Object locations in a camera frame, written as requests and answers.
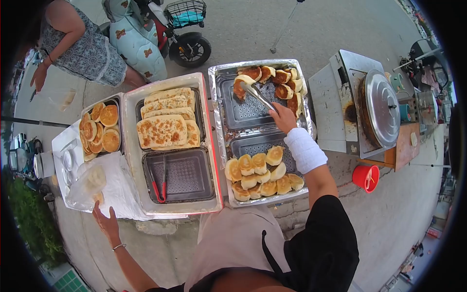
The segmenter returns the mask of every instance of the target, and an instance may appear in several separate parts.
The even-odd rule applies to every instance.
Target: red-handled tongs
[[[167,193],[166,193],[166,187],[167,187],[167,159],[165,158],[164,154],[164,176],[162,179],[162,198],[159,193],[159,190],[157,189],[156,186],[156,181],[154,180],[154,177],[152,177],[152,187],[154,188],[154,191],[156,192],[157,196],[157,201],[159,203],[165,203],[165,199],[167,198]]]

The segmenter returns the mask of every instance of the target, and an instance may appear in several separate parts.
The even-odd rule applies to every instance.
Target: patterned dress
[[[85,80],[119,86],[125,79],[127,64],[109,44],[109,39],[101,33],[99,26],[81,10],[74,8],[85,24],[85,33],[52,64]],[[65,33],[54,29],[44,16],[38,48],[41,54],[47,56],[64,36]]]

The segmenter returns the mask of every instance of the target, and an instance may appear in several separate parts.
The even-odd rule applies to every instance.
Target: small white container
[[[34,155],[34,174],[37,178],[48,178],[55,174],[54,158],[51,152]]]

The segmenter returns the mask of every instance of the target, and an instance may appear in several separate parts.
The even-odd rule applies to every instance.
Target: blue cloth
[[[190,23],[198,23],[203,21],[204,17],[201,13],[196,13],[194,11],[186,11],[180,15],[173,15],[174,26],[185,26]]]

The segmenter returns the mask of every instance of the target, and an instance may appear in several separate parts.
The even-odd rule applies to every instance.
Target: person's hand
[[[96,201],[92,215],[94,216],[97,224],[99,224],[100,230],[107,236],[110,245],[112,248],[114,248],[121,244],[121,241],[118,232],[117,217],[115,217],[115,211],[113,210],[113,207],[109,208],[109,213],[110,218],[105,217],[99,209],[99,201]]]
[[[34,75],[32,76],[30,86],[32,87],[32,85],[34,84],[34,81],[35,81],[35,91],[37,93],[40,92],[41,89],[42,89],[42,86],[44,86],[45,78],[47,77],[47,69],[48,68],[49,68],[49,66],[47,66],[47,64],[45,62],[41,63],[41,64],[39,64],[39,66],[37,67],[37,69],[34,72]]]
[[[277,109],[277,113],[270,109],[269,114],[276,122],[279,130],[283,131],[285,134],[288,134],[290,130],[297,127],[297,120],[294,113],[288,107],[284,107],[277,102],[273,102],[272,104]]]

